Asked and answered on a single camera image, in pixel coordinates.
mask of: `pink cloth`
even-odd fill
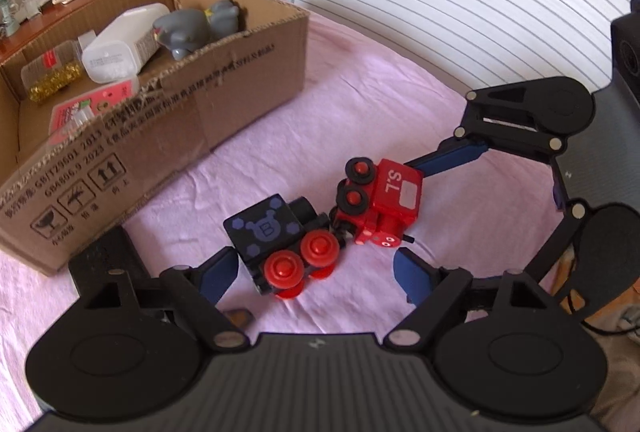
[[[125,227],[153,275],[199,265],[229,244],[225,218],[273,193],[305,195],[328,211],[349,158],[406,161],[431,152],[452,134],[464,104],[413,62],[313,15],[305,91],[185,171]],[[487,277],[522,268],[558,222],[548,168],[489,152],[424,181],[411,247],[434,265]],[[287,302],[260,297],[241,268],[219,307],[248,307],[257,317],[254,337],[382,336],[413,308],[394,281],[392,258],[392,250],[351,245],[329,279],[309,282]],[[76,292],[68,272],[47,279],[4,255],[0,275],[0,430],[14,432],[40,413],[24,378],[25,356]]]

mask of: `black toy train car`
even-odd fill
[[[273,195],[224,221],[224,228],[261,294],[297,297],[305,278],[334,271],[344,243],[330,230],[327,214],[305,197],[286,203]]]

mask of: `red toy train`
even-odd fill
[[[411,242],[404,232],[418,218],[422,173],[389,159],[374,165],[367,157],[354,157],[345,174],[329,214],[335,231],[351,234],[357,245],[370,241],[395,248]]]

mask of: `gold tinsel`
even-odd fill
[[[79,61],[67,62],[64,66],[54,69],[37,80],[29,89],[29,98],[33,102],[41,103],[64,86],[79,79],[83,70],[84,68]]]

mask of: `clear plastic container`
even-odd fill
[[[119,15],[82,53],[89,78],[98,84],[137,75],[158,50],[153,23],[169,13],[162,3],[140,6]]]
[[[31,101],[40,103],[82,76],[81,48],[65,40],[22,67],[22,84]]]

